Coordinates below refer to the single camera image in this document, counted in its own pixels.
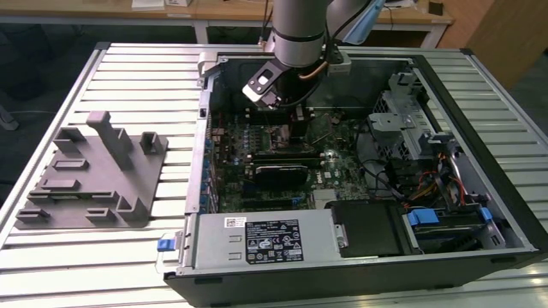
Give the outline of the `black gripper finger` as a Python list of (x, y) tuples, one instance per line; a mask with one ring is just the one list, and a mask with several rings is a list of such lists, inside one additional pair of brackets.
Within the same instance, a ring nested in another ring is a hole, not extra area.
[(310, 117), (303, 107), (296, 107), (291, 114), (291, 143), (298, 144), (307, 135)]

